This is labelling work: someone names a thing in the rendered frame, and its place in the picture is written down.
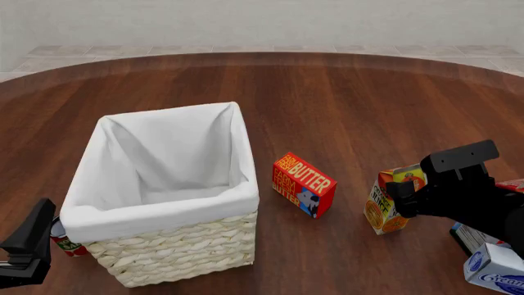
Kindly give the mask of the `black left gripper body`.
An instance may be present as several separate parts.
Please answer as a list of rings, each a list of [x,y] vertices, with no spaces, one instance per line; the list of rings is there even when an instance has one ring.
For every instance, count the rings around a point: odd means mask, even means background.
[[[0,288],[42,284],[51,267],[51,253],[8,252],[8,260],[0,261]]]

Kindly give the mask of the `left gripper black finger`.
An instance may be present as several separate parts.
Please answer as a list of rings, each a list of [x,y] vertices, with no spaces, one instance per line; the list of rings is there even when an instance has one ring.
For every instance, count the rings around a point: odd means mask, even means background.
[[[50,230],[56,206],[49,198],[41,198],[23,223],[0,248],[9,255],[50,257]]]

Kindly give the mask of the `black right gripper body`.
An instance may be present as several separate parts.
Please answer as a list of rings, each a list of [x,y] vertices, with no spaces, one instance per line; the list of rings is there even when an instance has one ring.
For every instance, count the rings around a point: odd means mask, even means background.
[[[417,191],[417,214],[461,221],[490,210],[489,198],[495,179],[428,184]]]

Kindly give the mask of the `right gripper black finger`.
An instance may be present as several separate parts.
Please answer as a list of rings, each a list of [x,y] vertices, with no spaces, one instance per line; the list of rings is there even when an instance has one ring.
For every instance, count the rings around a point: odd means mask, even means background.
[[[424,191],[415,191],[414,182],[388,182],[386,192],[394,201],[418,201],[424,198]]]
[[[403,218],[414,218],[421,216],[421,198],[417,196],[405,196],[395,199],[395,208]]]

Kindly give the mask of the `orange juice carton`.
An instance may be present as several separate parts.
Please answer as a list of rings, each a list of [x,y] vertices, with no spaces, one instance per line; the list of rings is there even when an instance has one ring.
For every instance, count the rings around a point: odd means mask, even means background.
[[[364,206],[364,215],[377,235],[402,230],[408,223],[395,209],[393,199],[386,192],[389,182],[403,183],[413,181],[414,191],[418,191],[427,179],[419,164],[380,171]]]

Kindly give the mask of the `white wicker basket cloth liner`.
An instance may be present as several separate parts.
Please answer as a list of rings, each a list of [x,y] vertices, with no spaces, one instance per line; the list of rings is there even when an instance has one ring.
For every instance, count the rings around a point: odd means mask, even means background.
[[[221,102],[102,117],[60,220],[133,288],[251,265],[259,201],[240,107]]]

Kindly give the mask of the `tomato sauce can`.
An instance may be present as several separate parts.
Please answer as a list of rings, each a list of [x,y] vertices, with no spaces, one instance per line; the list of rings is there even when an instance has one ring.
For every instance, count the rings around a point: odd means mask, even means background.
[[[88,250],[86,247],[84,247],[84,245],[80,243],[72,243],[70,241],[66,235],[65,228],[63,227],[59,216],[56,216],[52,220],[50,238],[69,257],[78,257],[88,254]]]

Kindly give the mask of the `black and white box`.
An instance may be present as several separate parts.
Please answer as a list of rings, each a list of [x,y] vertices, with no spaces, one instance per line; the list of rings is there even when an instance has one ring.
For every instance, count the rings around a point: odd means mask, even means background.
[[[449,233],[467,256],[471,256],[484,243],[498,245],[500,247],[506,248],[511,247],[502,240],[493,238],[490,235],[482,233],[461,223],[454,223]]]

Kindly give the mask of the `red printed box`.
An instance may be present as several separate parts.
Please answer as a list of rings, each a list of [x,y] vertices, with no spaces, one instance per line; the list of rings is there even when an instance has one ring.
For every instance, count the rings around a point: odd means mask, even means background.
[[[524,179],[500,181],[495,184],[498,188],[504,188],[517,193],[524,193]]]

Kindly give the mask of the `blue white cream cheese box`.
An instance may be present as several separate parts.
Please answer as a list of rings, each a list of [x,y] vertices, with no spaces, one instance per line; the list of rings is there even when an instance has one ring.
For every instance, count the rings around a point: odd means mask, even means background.
[[[509,295],[524,295],[524,260],[511,248],[481,245],[464,263],[470,284]]]

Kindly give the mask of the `red butter box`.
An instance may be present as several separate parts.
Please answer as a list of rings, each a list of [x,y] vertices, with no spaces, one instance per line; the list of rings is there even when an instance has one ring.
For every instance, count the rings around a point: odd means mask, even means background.
[[[307,161],[288,152],[272,172],[273,189],[311,218],[318,220],[331,208],[337,182]]]

